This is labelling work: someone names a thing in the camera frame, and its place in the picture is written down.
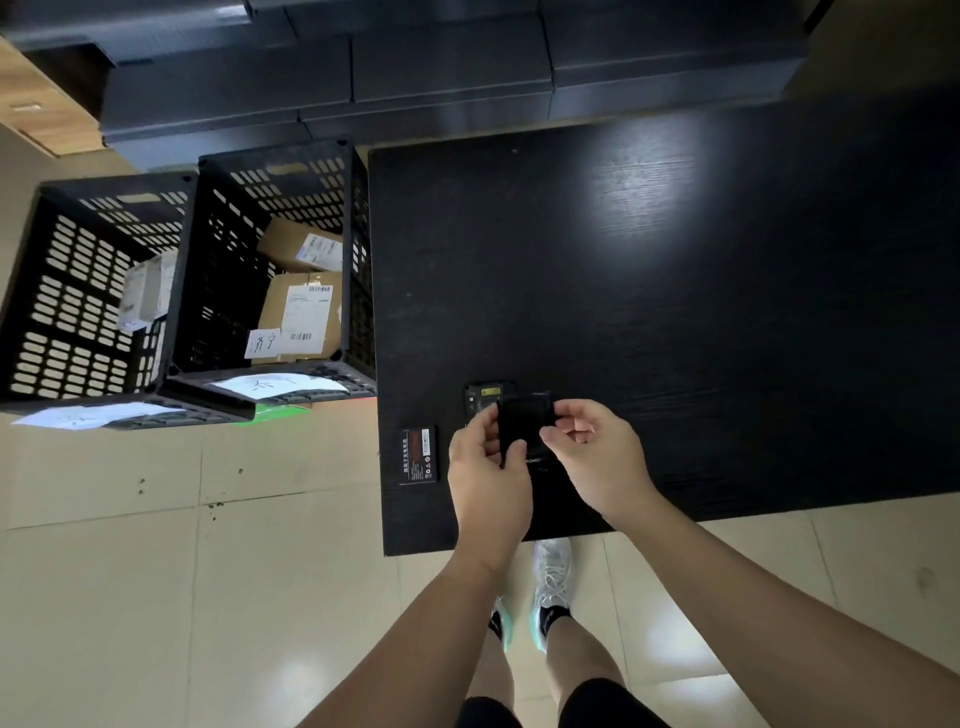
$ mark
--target black shorts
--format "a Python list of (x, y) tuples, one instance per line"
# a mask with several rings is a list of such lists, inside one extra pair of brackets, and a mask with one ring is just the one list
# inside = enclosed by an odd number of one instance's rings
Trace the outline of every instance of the black shorts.
[[(566, 700), (558, 721), (560, 728), (645, 728), (666, 726), (649, 708), (622, 685), (598, 677), (577, 687)], [(457, 728), (521, 728), (503, 703), (491, 697), (464, 701)]]

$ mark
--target battery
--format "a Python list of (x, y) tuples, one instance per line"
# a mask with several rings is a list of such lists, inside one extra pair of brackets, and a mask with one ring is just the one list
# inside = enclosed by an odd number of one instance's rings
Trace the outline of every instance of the battery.
[(472, 420), (474, 415), (480, 414), (494, 402), (499, 402), (501, 398), (513, 394), (515, 390), (516, 385), (509, 379), (468, 384), (464, 387), (464, 407), (467, 410), (467, 421)]
[(400, 485), (437, 480), (437, 437), (433, 427), (404, 427), (401, 430)]

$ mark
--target black plastic crate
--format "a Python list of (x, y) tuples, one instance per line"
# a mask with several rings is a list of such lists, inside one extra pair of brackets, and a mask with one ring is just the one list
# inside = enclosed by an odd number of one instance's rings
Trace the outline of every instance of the black plastic crate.
[[(224, 392), (215, 382), (295, 373), (347, 388), (293, 392), (261, 404), (375, 397), (368, 199), (367, 168), (348, 139), (201, 158), (168, 317), (170, 378)], [(281, 272), (256, 251), (272, 215), (344, 236), (341, 349), (330, 359), (252, 366), (244, 357), (270, 281)]]
[(0, 322), (0, 410), (145, 401), (181, 412), (122, 420), (114, 429), (252, 419), (247, 401), (166, 377), (160, 319), (116, 326), (124, 276), (180, 246), (196, 174), (131, 175), (41, 184), (23, 233)]

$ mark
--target handwritten paper label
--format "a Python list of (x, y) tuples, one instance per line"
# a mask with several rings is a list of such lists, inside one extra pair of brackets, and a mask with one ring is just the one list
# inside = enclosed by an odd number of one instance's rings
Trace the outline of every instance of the handwritten paper label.
[(280, 329), (255, 328), (247, 339), (245, 359), (261, 359), (280, 354)]
[(235, 376), (214, 382), (218, 387), (251, 400), (265, 400), (291, 392), (346, 392), (347, 387), (324, 376), (266, 374)]
[(159, 404), (148, 404), (145, 401), (104, 404), (99, 407), (48, 407), (32, 415), (21, 417), (13, 424), (55, 429), (93, 429), (118, 420), (182, 411), (181, 407), (163, 407)]

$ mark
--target white sneaker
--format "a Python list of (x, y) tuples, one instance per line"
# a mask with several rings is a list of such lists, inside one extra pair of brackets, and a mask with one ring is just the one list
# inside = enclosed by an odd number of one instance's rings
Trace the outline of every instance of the white sneaker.
[(540, 609), (543, 607), (570, 608), (566, 583), (573, 566), (573, 551), (569, 539), (537, 541), (534, 546), (534, 575), (537, 590), (530, 609), (530, 635), (540, 652), (546, 652), (546, 638), (540, 629)]
[(504, 606), (502, 596), (498, 596), (493, 603), (493, 609), (490, 612), (491, 617), (494, 612), (500, 614), (500, 642), (503, 644), (503, 651), (506, 652), (507, 647), (509, 647), (510, 643), (514, 640), (514, 621), (510, 619), (510, 612), (508, 612)]

